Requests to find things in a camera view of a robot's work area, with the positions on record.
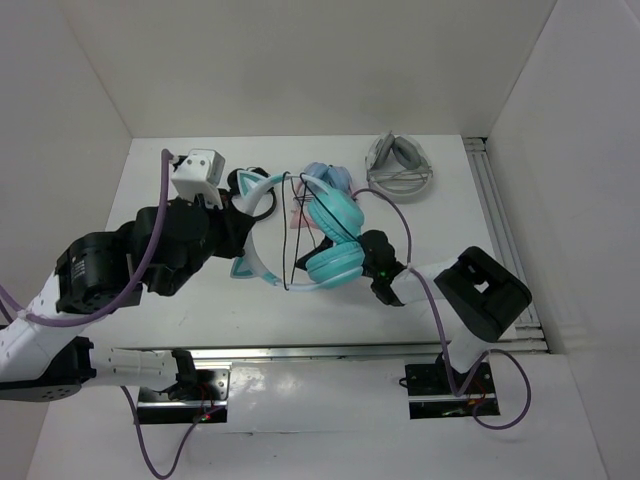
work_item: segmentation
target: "cat ear headphones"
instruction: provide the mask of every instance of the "cat ear headphones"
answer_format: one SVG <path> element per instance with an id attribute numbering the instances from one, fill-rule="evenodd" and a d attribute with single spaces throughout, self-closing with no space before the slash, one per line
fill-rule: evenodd
<path id="1" fill-rule="evenodd" d="M 390 165 L 393 152 L 402 170 Z M 408 203 L 421 196 L 431 183 L 433 168 L 424 149 L 409 135 L 383 133 L 365 158 L 369 186 L 396 203 Z"/>
<path id="2" fill-rule="evenodd" d="M 246 170 L 244 168 L 236 168 L 227 176 L 227 185 L 229 185 L 229 200 L 231 200 L 236 195 L 240 195 L 240 187 L 238 185 L 238 173 L 241 171 L 254 172 L 260 175 L 261 177 L 269 177 L 269 174 L 266 172 L 266 170 L 260 167 L 251 167 Z M 276 211 L 276 204 L 277 204 L 276 192 L 273 188 L 271 188 L 267 193 L 271 195 L 271 206 L 267 209 L 266 212 L 253 217 L 256 222 L 261 222 L 262 220 L 269 218 L 273 214 L 273 212 Z"/>
<path id="3" fill-rule="evenodd" d="M 311 291 L 335 288 L 359 278 L 363 273 L 365 262 L 365 252 L 358 240 L 364 224 L 364 214 L 346 193 L 305 174 L 298 177 L 283 173 L 269 178 L 256 178 L 254 172 L 240 172 L 238 181 L 241 194 L 248 190 L 244 195 L 244 213 L 252 215 L 264 193 L 291 177 L 300 178 L 310 188 L 317 187 L 313 188 L 316 192 L 309 204 L 309 215 L 329 241 L 323 242 L 324 247 L 307 255 L 308 258 L 305 260 L 305 268 L 313 283 L 293 283 L 287 285 L 288 289 Z M 244 188 L 244 182 L 253 182 L 255 186 Z M 285 286 L 283 280 L 271 272 L 258 256 L 251 232 L 247 237 L 244 251 L 244 256 L 234 261 L 231 269 L 232 278 L 258 276 L 272 285 Z"/>

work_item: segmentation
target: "white table surface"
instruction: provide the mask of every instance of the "white table surface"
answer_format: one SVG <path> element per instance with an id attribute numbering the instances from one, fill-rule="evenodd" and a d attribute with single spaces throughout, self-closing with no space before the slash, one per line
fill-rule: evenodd
<path id="1" fill-rule="evenodd" d="M 364 157 L 375 136 L 157 138 L 135 139 L 111 209 L 107 230 L 135 218 L 158 202 L 160 151 L 186 154 L 212 148 L 226 158 L 223 178 L 234 168 L 261 166 L 270 173 L 300 172 L 308 163 L 325 162 L 349 168 L 356 186 L 366 186 Z M 424 200 L 402 205 L 414 238 L 413 263 L 435 263 L 477 245 L 493 255 L 489 232 L 467 156 L 459 136 L 417 136 L 434 168 Z M 176 195 L 173 187 L 171 197 Z M 290 212 L 291 193 L 285 195 Z M 395 212 L 382 201 L 363 196 L 365 229 L 384 230 L 405 260 L 406 237 Z M 288 272 L 293 264 L 295 230 L 289 230 Z M 319 240 L 322 235 L 315 231 Z M 301 252 L 311 248 L 301 234 Z M 265 263 L 280 275 L 283 219 L 276 213 L 254 228 L 254 240 Z M 291 293 L 260 279 L 231 280 L 231 261 L 212 258 L 177 295 L 145 294 L 136 308 L 121 309 L 90 327 L 92 340 L 121 347 L 275 346 L 436 341 L 427 302 L 403 308 L 382 305 L 366 279 L 343 288 Z M 306 274 L 298 271 L 296 278 Z M 447 334 L 461 325 L 444 301 L 438 302 Z M 510 329 L 503 338 L 514 338 Z"/>
<path id="2" fill-rule="evenodd" d="M 518 358 L 533 402 L 523 422 L 505 432 L 471 418 L 409 420 L 407 393 L 397 383 L 404 369 L 389 361 L 256 364 L 254 388 L 237 386 L 228 423 L 196 427 L 172 478 L 605 480 L 566 357 Z M 485 420 L 499 424 L 520 412 L 524 387 L 509 360 L 496 355 L 491 364 L 502 415 Z M 186 427 L 143 427 L 162 473 Z M 117 387 L 83 388 L 49 406 L 28 479 L 85 478 L 152 478 Z"/>

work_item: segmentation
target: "red wire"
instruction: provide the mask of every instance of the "red wire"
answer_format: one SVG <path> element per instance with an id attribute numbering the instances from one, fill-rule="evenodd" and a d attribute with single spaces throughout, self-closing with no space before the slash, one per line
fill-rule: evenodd
<path id="1" fill-rule="evenodd" d="M 198 385 L 197 387 L 202 392 L 202 398 L 200 399 L 200 408 L 198 409 L 198 415 L 202 415 L 202 409 L 204 408 L 204 397 L 205 397 L 206 393 L 204 391 L 204 388 L 202 388 L 202 385 Z"/>
<path id="2" fill-rule="evenodd" d="M 214 408 L 213 404 L 213 388 L 210 385 L 207 385 L 207 390 L 209 390 L 209 401 L 211 402 L 211 408 Z"/>
<path id="3" fill-rule="evenodd" d="M 469 403 L 467 403 L 467 406 L 469 405 L 475 405 L 476 403 L 481 404 L 485 401 L 485 399 L 487 398 L 487 391 L 484 389 L 484 387 L 482 386 L 482 384 L 477 380 L 477 379 L 473 379 L 473 383 L 476 387 L 478 387 L 480 389 L 480 391 L 482 392 L 482 398 L 479 398 L 478 400 L 469 400 Z"/>

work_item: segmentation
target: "white wall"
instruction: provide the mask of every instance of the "white wall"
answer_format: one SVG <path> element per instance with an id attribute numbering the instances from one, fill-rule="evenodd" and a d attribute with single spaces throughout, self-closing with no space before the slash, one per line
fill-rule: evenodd
<path id="1" fill-rule="evenodd" d="M 54 2 L 0 2 L 0 283 L 23 304 L 104 228 L 131 137 Z M 26 477 L 46 404 L 0 402 L 0 465 Z"/>
<path id="2" fill-rule="evenodd" d="M 555 0 L 60 0 L 134 137 L 486 136 Z"/>
<path id="3" fill-rule="evenodd" d="M 612 480 L 640 466 L 624 400 L 640 395 L 638 13 L 638 0 L 559 0 L 489 138 L 538 311 Z"/>

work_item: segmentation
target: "headphones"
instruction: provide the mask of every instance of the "headphones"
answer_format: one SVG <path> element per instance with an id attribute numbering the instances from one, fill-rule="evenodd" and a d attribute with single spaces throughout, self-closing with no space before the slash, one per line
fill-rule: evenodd
<path id="1" fill-rule="evenodd" d="M 383 170 L 391 152 L 403 171 Z M 419 197 L 433 178 L 427 154 L 409 135 L 381 134 L 369 149 L 365 165 L 369 186 L 396 203 L 407 203 Z"/>
<path id="2" fill-rule="evenodd" d="M 303 171 L 303 173 L 307 176 L 311 176 L 314 178 L 318 178 L 324 181 L 330 187 L 341 190 L 346 194 L 351 193 L 351 174 L 349 170 L 345 167 L 335 167 L 333 165 L 327 165 L 325 163 L 320 162 L 312 162 L 307 165 Z M 299 228 L 303 225 L 301 215 L 301 208 L 304 204 L 309 204 L 311 200 L 314 199 L 313 194 L 315 192 L 311 192 L 309 188 L 303 190 L 303 186 L 309 186 L 308 183 L 300 181 L 295 190 L 294 200 L 296 201 L 297 208 L 295 210 L 294 215 L 291 217 L 291 221 L 289 224 L 290 228 Z M 318 228 L 313 219 L 309 219 L 304 216 L 304 225 L 307 225 L 312 228 Z"/>
<path id="3" fill-rule="evenodd" d="M 268 177 L 269 174 L 260 167 L 251 167 L 248 169 L 244 168 L 236 168 L 227 176 L 227 185 L 229 185 L 229 197 L 233 198 L 236 195 L 240 195 L 240 187 L 238 185 L 238 173 L 243 171 L 255 172 L 262 177 Z M 269 218 L 273 212 L 276 211 L 276 192 L 273 188 L 271 188 L 267 193 L 271 194 L 271 206 L 267 209 L 266 212 L 257 215 L 254 218 L 256 222 L 261 222 L 262 220 Z"/>
<path id="4" fill-rule="evenodd" d="M 313 283 L 293 283 L 288 285 L 289 290 L 307 292 L 335 288 L 362 275 L 365 252 L 358 237 L 364 224 L 364 213 L 349 195 L 304 173 L 299 177 L 282 173 L 264 178 L 257 176 L 255 172 L 244 170 L 238 172 L 237 176 L 240 193 L 245 199 L 244 213 L 248 215 L 253 214 L 262 195 L 289 178 L 300 178 L 303 183 L 311 184 L 310 187 L 317 187 L 309 204 L 309 215 L 335 245 L 306 261 L 307 274 Z M 247 236 L 244 251 L 244 256 L 236 258 L 233 263 L 232 278 L 258 276 L 274 286 L 284 286 L 283 280 L 271 272 L 258 256 L 251 232 Z"/>

